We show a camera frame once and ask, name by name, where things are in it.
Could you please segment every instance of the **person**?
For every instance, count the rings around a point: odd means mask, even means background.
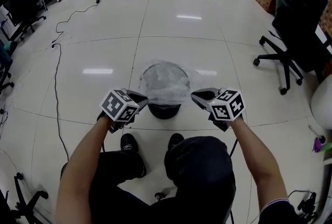
[[[184,139],[173,134],[164,164],[177,186],[174,198],[147,205],[118,187],[146,175],[135,138],[124,134],[120,151],[102,152],[112,121],[101,117],[63,168],[57,200],[57,224],[217,221],[230,215],[236,181],[226,145],[211,136]],[[242,118],[230,122],[257,185],[259,223],[297,223],[278,164]]]

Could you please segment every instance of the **small trash bin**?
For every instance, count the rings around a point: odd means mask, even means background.
[[[190,81],[178,65],[161,61],[144,71],[140,89],[149,98],[150,112],[158,119],[170,119],[190,94]]]

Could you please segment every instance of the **black shoe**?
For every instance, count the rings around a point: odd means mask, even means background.
[[[181,134],[173,134],[168,142],[168,151],[171,151],[172,147],[182,142],[184,137]]]
[[[134,151],[137,154],[140,154],[139,153],[139,146],[138,146],[135,138],[131,134],[124,134],[121,137],[120,147],[121,147],[121,150],[124,150],[124,151]],[[143,178],[146,175],[146,167],[144,165],[143,160],[142,160],[142,163],[143,163],[142,174],[140,176],[138,176],[138,178]]]
[[[132,150],[135,152],[139,152],[139,146],[135,138],[131,134],[124,134],[120,140],[121,150]]]

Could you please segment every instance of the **plastic bag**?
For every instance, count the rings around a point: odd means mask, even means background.
[[[201,75],[196,70],[167,61],[153,61],[140,76],[139,91],[149,98],[149,104],[177,105],[188,100],[201,86]]]

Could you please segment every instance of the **t-shirt sleeve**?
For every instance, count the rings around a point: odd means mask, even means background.
[[[300,223],[294,207],[287,199],[278,199],[267,204],[259,216],[259,224]]]

